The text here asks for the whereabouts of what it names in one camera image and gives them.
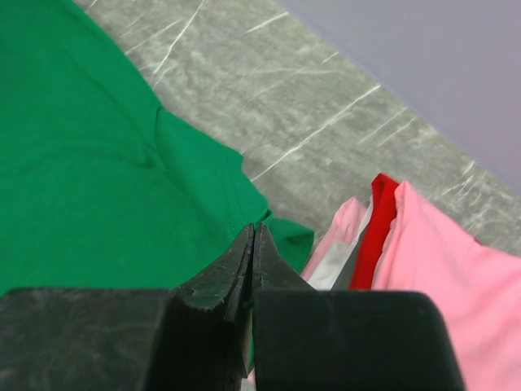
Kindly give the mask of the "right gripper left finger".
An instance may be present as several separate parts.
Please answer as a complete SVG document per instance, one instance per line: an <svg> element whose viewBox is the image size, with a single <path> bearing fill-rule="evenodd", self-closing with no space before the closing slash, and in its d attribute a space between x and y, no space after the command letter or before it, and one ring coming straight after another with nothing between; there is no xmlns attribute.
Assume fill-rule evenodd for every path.
<svg viewBox="0 0 521 391"><path fill-rule="evenodd" d="M4 390L238 390L253 225L173 289L16 288L1 299Z"/></svg>

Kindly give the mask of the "green t shirt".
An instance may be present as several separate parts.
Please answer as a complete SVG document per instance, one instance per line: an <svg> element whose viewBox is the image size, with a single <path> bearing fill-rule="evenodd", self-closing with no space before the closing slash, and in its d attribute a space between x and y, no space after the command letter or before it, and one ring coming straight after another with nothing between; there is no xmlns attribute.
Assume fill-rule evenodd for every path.
<svg viewBox="0 0 521 391"><path fill-rule="evenodd" d="M261 223L302 271L313 231L275 217L242 164L74 2L2 2L3 292L173 288Z"/></svg>

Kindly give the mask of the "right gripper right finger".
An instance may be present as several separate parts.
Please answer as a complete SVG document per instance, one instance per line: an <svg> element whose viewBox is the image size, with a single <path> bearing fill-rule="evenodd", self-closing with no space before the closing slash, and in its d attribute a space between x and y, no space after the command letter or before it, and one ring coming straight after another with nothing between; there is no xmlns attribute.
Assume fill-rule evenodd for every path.
<svg viewBox="0 0 521 391"><path fill-rule="evenodd" d="M318 291L283 259L266 225L252 254L259 390L463 390L443 317L426 295Z"/></svg>

